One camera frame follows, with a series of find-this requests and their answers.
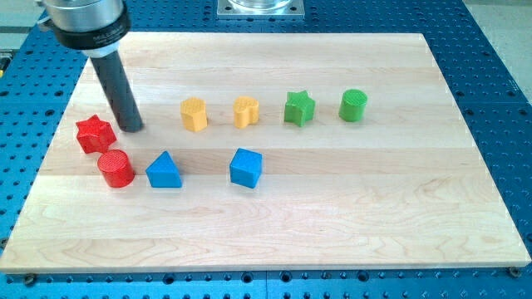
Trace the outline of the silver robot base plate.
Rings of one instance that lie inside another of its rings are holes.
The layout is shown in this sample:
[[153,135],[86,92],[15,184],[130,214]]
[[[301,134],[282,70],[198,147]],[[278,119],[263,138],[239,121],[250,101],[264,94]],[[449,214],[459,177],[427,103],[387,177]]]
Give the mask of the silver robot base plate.
[[304,0],[218,0],[218,19],[303,19]]

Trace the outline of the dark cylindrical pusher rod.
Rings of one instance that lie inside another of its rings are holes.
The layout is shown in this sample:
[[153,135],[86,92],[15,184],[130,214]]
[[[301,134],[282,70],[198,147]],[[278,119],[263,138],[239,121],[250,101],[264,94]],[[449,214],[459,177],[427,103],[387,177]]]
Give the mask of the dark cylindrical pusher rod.
[[92,57],[91,63],[119,128],[130,133],[140,131],[144,124],[119,53]]

